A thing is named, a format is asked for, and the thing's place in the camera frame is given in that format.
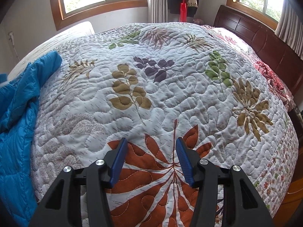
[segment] dark wood headboard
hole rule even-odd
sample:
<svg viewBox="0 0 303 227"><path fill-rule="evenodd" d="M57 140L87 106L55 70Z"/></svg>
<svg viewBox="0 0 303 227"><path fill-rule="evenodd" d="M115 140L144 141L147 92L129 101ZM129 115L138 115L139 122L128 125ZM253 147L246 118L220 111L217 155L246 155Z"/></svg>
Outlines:
<svg viewBox="0 0 303 227"><path fill-rule="evenodd" d="M214 26L224 27L250 45L293 95L303 84L303 60L264 24L221 5Z"/></svg>

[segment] blue puffer jacket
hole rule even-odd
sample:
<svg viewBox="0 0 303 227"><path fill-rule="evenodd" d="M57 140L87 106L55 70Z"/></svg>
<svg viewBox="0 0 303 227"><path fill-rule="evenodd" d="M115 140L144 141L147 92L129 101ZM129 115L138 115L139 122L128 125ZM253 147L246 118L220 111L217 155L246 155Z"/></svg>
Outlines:
<svg viewBox="0 0 303 227"><path fill-rule="evenodd" d="M37 207L30 157L40 88L61 62L52 51L0 88L0 198L20 227L28 226Z"/></svg>

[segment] floral bedding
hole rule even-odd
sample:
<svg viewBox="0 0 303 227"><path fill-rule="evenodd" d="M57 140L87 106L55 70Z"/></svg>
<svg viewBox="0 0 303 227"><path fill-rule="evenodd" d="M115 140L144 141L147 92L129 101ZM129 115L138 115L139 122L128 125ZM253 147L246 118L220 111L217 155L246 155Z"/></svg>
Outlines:
<svg viewBox="0 0 303 227"><path fill-rule="evenodd" d="M234 33L225 28L215 28L203 26L209 29L212 35L222 39L243 57L248 58L253 66L266 78L269 90L278 96L284 103L287 111L291 111L296 106L293 96L286 84L274 73L274 71L257 56L256 52Z"/></svg>
<svg viewBox="0 0 303 227"><path fill-rule="evenodd" d="M64 166L89 166L126 137L120 179L107 191L115 226L188 227L198 191L176 155L181 136L215 165L240 165L274 216L298 139L283 102L247 57L189 23L130 24L57 51L62 67L41 89L32 144L39 200ZM216 226L222 198L219 186Z"/></svg>

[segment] bolt head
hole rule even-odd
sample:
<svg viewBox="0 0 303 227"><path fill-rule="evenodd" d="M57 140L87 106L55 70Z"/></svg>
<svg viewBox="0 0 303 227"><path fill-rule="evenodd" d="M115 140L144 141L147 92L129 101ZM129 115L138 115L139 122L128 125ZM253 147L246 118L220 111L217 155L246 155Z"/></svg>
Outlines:
<svg viewBox="0 0 303 227"><path fill-rule="evenodd" d="M200 164L201 165L207 165L208 164L208 160L207 159L201 159L200 160Z"/></svg>
<svg viewBox="0 0 303 227"><path fill-rule="evenodd" d="M239 171L241 170L241 167L235 165L235 166L232 167L232 169L233 169L234 171L236 171L236 172L239 172Z"/></svg>
<svg viewBox="0 0 303 227"><path fill-rule="evenodd" d="M104 161L103 159L99 159L99 160L96 161L96 165L97 165L97 166L101 166L101 165L103 165L104 163L105 163L105 161Z"/></svg>
<svg viewBox="0 0 303 227"><path fill-rule="evenodd" d="M70 166L66 166L63 168L63 171L66 173L70 172L71 170L72 170L72 168Z"/></svg>

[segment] curtain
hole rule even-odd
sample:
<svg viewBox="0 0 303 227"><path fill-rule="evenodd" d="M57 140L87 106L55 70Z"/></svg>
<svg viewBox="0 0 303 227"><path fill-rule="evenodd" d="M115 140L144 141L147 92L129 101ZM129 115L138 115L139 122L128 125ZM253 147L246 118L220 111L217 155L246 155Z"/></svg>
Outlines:
<svg viewBox="0 0 303 227"><path fill-rule="evenodd" d="M288 0L284 0L282 15L275 34L303 60L303 25Z"/></svg>
<svg viewBox="0 0 303 227"><path fill-rule="evenodd" d="M167 22L167 0L148 0L148 22Z"/></svg>

